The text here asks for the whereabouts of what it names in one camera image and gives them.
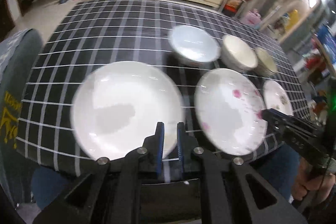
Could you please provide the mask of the person's right hand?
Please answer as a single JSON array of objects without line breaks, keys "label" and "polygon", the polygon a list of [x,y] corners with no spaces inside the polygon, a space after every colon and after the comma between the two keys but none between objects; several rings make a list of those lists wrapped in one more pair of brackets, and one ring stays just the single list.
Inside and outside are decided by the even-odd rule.
[{"label": "person's right hand", "polygon": [[291,188],[291,195],[295,200],[301,201],[308,192],[317,191],[316,203],[326,200],[335,184],[335,175],[328,173],[316,178],[309,178],[311,165],[303,158],[299,161],[298,174]]}]

